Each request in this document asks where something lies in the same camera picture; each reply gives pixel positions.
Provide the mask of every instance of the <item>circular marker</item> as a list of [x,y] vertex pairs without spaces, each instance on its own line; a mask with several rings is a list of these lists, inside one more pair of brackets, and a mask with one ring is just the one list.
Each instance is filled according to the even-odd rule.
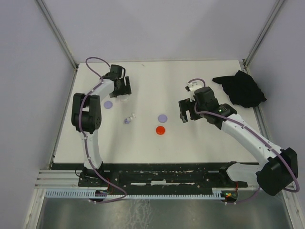
[[112,102],[110,102],[110,101],[104,102],[104,107],[105,107],[106,109],[110,109],[110,108],[112,108],[112,106],[113,106]]
[[156,129],[157,134],[163,135],[165,133],[165,128],[163,126],[158,126]]
[[160,123],[165,123],[167,121],[167,116],[164,114],[159,115],[158,120]]

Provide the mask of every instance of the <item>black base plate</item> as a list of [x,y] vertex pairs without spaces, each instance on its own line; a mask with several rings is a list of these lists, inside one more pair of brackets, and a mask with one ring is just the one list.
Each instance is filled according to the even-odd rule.
[[[129,195],[199,195],[212,194],[213,187],[236,187],[229,177],[219,172],[227,163],[192,164],[103,164],[104,177],[122,187]],[[52,170],[81,170],[82,164],[53,164]],[[152,185],[162,181],[177,185]],[[239,187],[247,183],[238,182]],[[107,187],[100,179],[80,175],[79,187]],[[114,189],[113,194],[121,194]]]

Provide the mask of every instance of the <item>white table surface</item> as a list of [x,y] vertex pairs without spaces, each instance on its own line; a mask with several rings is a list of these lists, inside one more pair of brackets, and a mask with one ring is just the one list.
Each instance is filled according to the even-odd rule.
[[[178,101],[186,99],[186,82],[202,78],[211,87],[220,104],[228,103],[255,130],[259,131],[253,109],[232,105],[222,86],[212,78],[234,75],[240,70],[238,61],[167,61],[116,62],[126,68],[132,94],[126,102],[119,98],[105,98],[102,103],[102,125],[99,129],[99,148],[104,163],[206,163],[255,162],[255,158],[231,136],[207,123],[203,118],[182,123]],[[104,63],[90,63],[93,69],[106,74]],[[81,139],[71,124],[72,98],[86,93],[98,82],[98,76],[81,63],[75,79],[71,99],[56,150],[54,163],[82,163],[84,155]],[[112,101],[109,110],[105,101]],[[136,118],[124,124],[125,118]],[[168,121],[158,122],[165,114]],[[156,134],[163,125],[164,135]]]

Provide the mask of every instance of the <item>white cable track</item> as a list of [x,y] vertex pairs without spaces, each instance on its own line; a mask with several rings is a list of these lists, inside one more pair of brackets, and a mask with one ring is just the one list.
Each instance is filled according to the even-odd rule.
[[[46,198],[105,198],[105,196],[96,196],[96,190],[83,189],[47,189]],[[213,190],[211,195],[127,195],[125,199],[211,199],[221,200],[220,190]],[[123,195],[108,195],[107,199],[122,197]]]

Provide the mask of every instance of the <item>black cloth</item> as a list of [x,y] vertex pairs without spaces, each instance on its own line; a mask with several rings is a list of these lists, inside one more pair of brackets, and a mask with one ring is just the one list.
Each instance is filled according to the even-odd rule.
[[242,71],[232,76],[213,78],[213,81],[223,86],[224,92],[233,104],[249,108],[266,101],[264,93],[253,78]]

